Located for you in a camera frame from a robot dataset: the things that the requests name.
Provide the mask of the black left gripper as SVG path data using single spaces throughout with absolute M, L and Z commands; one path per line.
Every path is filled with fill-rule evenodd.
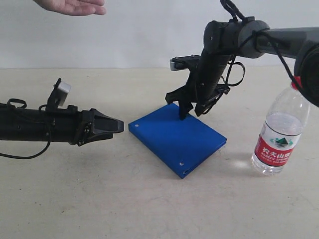
M 96 109 L 78 111 L 78 107 L 67 107 L 68 143 L 81 146 L 96 141 L 112 139 L 114 134 L 124 131 L 124 122 L 104 115 Z

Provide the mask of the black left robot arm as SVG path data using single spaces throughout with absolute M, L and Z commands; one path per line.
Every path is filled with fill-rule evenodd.
M 124 122 L 108 117 L 96 109 L 32 110 L 0 107 L 0 139 L 12 141 L 66 142 L 82 146 L 113 138 L 124 131 Z

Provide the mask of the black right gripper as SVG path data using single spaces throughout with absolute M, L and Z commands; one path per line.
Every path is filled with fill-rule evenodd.
M 195 114 L 198 117 L 207 114 L 221 98 L 222 94 L 215 89 L 231 57 L 229 54 L 209 53 L 203 49 L 195 70 Z M 186 86 L 166 93 L 165 100 L 168 105 L 178 102 L 180 120 L 186 119 L 193 109 Z

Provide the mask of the person's open hand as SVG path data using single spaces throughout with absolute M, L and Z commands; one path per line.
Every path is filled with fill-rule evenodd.
M 69 16 L 105 15 L 104 0 L 34 0 L 41 8 Z

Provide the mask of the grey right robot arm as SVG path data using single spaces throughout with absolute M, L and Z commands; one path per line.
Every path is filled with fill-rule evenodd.
M 165 100 L 168 104 L 178 102 L 181 120 L 191 110 L 197 116 L 204 115 L 229 92 L 231 85 L 222 75 L 225 69 L 232 68 L 235 58 L 257 59 L 264 54 L 276 55 L 281 60 L 294 59 L 293 70 L 288 70 L 292 83 L 310 103 L 319 104 L 319 29 L 271 29 L 253 17 L 209 22 L 200 55 L 170 60 L 172 71 L 188 69 L 189 76 L 185 85 L 167 93 Z

